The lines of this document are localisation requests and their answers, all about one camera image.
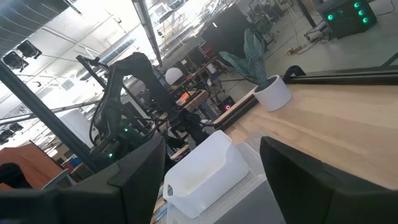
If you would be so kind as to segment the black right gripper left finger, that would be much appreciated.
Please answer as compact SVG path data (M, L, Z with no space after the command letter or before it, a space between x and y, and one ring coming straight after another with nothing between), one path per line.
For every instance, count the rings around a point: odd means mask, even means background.
M164 175L156 136L101 172L61 191L59 224L149 224Z

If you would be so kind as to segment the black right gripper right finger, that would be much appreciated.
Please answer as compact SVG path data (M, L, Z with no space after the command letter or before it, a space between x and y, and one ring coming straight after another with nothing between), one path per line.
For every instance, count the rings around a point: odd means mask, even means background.
M398 224L398 190L330 166L269 136L260 155L286 224Z

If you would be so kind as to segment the white plastic bin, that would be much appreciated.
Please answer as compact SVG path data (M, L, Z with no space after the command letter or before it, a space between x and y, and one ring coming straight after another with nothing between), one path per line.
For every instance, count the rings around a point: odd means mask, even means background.
M248 172L231 139L216 131L166 173L163 198L187 217L196 218Z

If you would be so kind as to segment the white globe lamp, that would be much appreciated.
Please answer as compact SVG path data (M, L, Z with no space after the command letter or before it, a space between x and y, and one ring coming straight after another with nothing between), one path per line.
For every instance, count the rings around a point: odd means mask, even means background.
M183 77L183 72L176 67L172 67L168 69L165 73L165 80L169 85L173 85L177 82L181 77Z

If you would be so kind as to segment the clear plastic bin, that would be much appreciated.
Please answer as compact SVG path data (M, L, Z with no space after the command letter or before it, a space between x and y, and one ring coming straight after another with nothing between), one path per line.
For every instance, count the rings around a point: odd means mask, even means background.
M167 224L214 224L266 180L259 154L245 142L235 146L249 166L247 176L196 218L187 217L168 202Z

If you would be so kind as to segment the white round plant pot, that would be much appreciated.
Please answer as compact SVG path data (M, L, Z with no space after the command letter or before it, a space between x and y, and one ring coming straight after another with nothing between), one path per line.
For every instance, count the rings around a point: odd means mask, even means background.
M266 111L276 111L292 99L292 93L279 75L273 75L267 81L265 89L255 89L253 94Z

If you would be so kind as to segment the green leafy potted plant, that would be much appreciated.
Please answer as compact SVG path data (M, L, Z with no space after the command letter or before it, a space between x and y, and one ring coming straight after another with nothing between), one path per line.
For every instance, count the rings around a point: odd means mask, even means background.
M245 58L239 58L228 52L220 52L220 56L229 62L247 81L256 84L255 92L267 88L270 81L264 64L264 44L247 28L244 32Z

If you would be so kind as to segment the orange wooden cabinet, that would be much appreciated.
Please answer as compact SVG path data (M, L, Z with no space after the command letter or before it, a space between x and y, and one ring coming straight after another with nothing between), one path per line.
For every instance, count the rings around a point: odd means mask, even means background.
M63 169L34 143L19 147L5 147L0 150L0 165L19 165L28 183L34 189L41 189Z

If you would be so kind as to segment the black studio light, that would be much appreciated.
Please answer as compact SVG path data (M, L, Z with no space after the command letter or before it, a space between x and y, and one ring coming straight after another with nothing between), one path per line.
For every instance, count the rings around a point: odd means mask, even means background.
M42 52L28 40L25 40L19 44L17 46L17 50L19 50L26 58L37 59L40 55L42 55Z
M22 72L29 65L27 61L25 61L15 52L9 52L3 57L3 61L11 69L19 70L20 72Z

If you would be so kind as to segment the black box with green lights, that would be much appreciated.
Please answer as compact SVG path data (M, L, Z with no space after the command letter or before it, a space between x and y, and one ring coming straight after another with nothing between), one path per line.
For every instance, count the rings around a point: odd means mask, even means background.
M324 0L316 10L337 39L366 32L377 23L368 0Z

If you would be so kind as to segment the black overhead frame beam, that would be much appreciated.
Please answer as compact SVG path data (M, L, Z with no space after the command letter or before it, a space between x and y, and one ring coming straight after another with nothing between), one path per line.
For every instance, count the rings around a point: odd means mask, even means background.
M140 23L146 32L146 36L149 40L152 50L155 53L156 59L157 59L159 65L162 67L163 66L162 57L160 54L159 46L158 46L158 43L156 40L154 28L152 26L152 21L150 19L146 1L145 0L131 0L131 1L134 5L136 12L137 12Z

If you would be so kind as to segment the black table frame rail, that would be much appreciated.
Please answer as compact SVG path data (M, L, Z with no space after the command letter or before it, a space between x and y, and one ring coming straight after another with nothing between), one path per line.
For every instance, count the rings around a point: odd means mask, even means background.
M292 76L287 79L287 83L293 85L398 85L398 65L311 72L305 76ZM249 92L214 121L215 129L224 131L257 104L258 101L253 93Z

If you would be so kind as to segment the black frame post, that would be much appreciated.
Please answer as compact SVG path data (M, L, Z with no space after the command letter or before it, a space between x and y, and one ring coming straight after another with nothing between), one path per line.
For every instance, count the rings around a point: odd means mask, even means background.
M0 81L20 99L94 173L101 168L94 162L89 147L21 81L0 59Z

